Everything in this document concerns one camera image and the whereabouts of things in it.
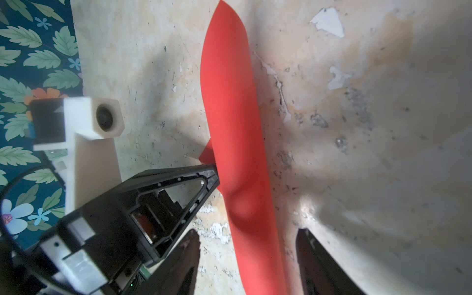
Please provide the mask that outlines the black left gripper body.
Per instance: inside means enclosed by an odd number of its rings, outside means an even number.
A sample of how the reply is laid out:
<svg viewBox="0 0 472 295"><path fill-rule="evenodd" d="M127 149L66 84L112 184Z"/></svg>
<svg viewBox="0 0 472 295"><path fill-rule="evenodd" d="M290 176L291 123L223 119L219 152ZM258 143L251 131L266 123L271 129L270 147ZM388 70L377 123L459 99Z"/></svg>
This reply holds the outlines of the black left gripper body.
<svg viewBox="0 0 472 295"><path fill-rule="evenodd" d="M24 295L135 295L141 268L162 260L162 223L149 206L132 210L82 208L38 242L11 242L18 288Z"/></svg>

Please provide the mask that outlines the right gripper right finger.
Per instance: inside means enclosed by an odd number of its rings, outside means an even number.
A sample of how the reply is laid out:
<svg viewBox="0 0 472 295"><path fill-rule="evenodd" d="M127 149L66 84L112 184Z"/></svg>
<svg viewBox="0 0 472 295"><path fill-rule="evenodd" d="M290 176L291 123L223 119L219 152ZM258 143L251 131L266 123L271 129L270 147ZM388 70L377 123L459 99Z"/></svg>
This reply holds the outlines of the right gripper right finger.
<svg viewBox="0 0 472 295"><path fill-rule="evenodd" d="M323 245L307 228L299 229L296 253L305 295L363 295Z"/></svg>

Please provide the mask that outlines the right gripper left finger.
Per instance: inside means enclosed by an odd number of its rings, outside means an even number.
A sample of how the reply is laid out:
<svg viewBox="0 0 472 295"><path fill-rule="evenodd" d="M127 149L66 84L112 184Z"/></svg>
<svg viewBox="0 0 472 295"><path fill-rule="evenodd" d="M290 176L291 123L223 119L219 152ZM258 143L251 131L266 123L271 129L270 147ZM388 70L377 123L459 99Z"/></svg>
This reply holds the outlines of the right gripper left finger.
<svg viewBox="0 0 472 295"><path fill-rule="evenodd" d="M194 294L199 261L199 235L191 229L147 280L147 294Z"/></svg>

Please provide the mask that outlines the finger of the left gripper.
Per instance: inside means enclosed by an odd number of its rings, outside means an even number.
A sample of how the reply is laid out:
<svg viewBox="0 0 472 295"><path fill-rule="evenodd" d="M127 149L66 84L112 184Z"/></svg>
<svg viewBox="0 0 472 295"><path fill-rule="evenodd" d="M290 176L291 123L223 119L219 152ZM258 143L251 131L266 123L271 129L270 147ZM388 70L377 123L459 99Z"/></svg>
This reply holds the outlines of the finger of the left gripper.
<svg viewBox="0 0 472 295"><path fill-rule="evenodd" d="M215 165L146 170L123 182L121 206L146 267L168 256L219 184Z"/></svg>

